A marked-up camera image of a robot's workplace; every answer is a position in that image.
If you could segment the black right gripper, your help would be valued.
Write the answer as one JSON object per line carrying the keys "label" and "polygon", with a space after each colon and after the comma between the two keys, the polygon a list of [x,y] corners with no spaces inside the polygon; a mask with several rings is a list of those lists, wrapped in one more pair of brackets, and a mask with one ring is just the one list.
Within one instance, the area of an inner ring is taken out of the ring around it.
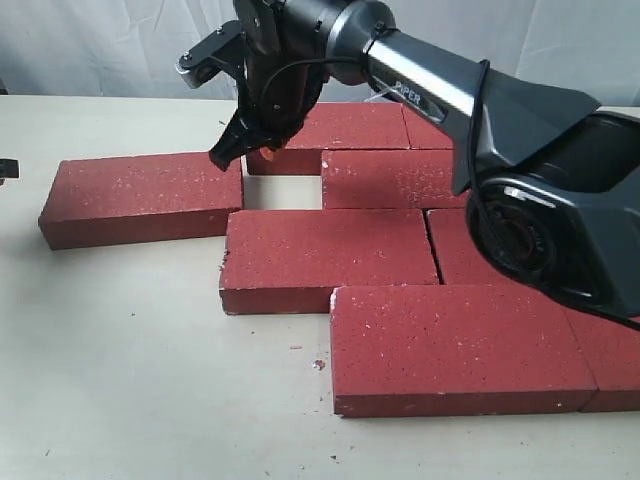
{"label": "black right gripper", "polygon": [[220,171],[254,150],[273,161],[302,128],[327,80],[324,61],[287,52],[265,54],[243,46],[247,97],[240,103],[209,159]]}

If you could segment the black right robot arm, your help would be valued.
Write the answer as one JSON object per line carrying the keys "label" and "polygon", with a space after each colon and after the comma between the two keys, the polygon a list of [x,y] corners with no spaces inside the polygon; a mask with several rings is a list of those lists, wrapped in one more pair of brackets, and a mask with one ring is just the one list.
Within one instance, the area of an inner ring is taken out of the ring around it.
{"label": "black right robot arm", "polygon": [[549,299],[639,326],[639,122],[401,32],[379,1],[238,1],[226,169],[298,133],[323,85],[368,84],[453,145],[452,191],[481,255]]}

